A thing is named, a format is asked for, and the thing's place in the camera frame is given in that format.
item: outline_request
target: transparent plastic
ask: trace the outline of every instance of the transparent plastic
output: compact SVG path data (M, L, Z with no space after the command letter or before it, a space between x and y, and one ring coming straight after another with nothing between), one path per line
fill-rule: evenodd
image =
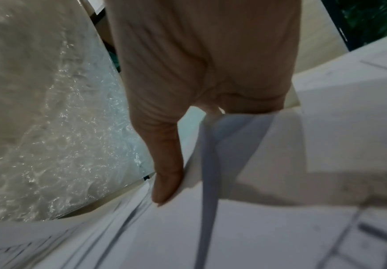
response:
M56 218L152 161L76 0L0 0L0 220Z

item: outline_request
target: plastic sheet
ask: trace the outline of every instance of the plastic sheet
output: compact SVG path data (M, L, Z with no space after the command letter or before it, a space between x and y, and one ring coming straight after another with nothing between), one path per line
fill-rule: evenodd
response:
M152 171L75 0L0 0L0 220L55 218Z

